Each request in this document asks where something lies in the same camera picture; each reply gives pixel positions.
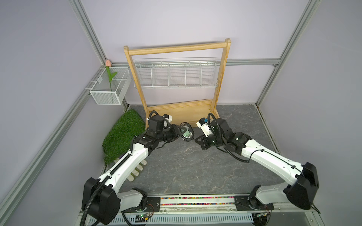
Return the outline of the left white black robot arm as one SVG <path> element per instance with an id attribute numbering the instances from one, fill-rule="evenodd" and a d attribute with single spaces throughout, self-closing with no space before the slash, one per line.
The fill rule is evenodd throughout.
<path id="1" fill-rule="evenodd" d="M 80 225 L 85 225 L 88 216 L 96 219 L 97 223 L 107 225 L 118 212 L 128 209 L 145 210 L 148 194 L 138 188 L 120 193 L 121 186 L 133 170 L 159 147 L 160 142 L 171 143 L 187 131 L 186 128 L 172 124 L 169 115 L 150 117 L 149 127 L 132 139 L 130 149 L 124 156 L 97 179 L 89 178 L 86 181 Z"/>

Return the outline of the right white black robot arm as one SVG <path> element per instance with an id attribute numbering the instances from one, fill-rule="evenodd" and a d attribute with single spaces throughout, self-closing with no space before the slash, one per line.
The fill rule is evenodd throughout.
<path id="1" fill-rule="evenodd" d="M 254 161 L 283 179 L 283 183 L 253 188 L 246 206 L 252 210 L 274 203 L 291 203 L 303 210 L 312 208 L 319 189 L 316 167 L 307 162 L 301 164 L 285 158 L 262 146 L 243 132 L 233 132 L 226 120 L 201 118 L 197 127 L 203 135 L 195 139 L 203 150 L 223 147 L 234 159 L 249 163 Z"/>

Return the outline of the green charger adapter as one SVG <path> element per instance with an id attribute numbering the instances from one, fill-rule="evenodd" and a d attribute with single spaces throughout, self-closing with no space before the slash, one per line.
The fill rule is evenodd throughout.
<path id="1" fill-rule="evenodd" d="M 190 136 L 189 130 L 186 130 L 186 131 L 183 133 L 183 136 L 184 136 L 184 137 L 189 137 L 189 136 Z"/>

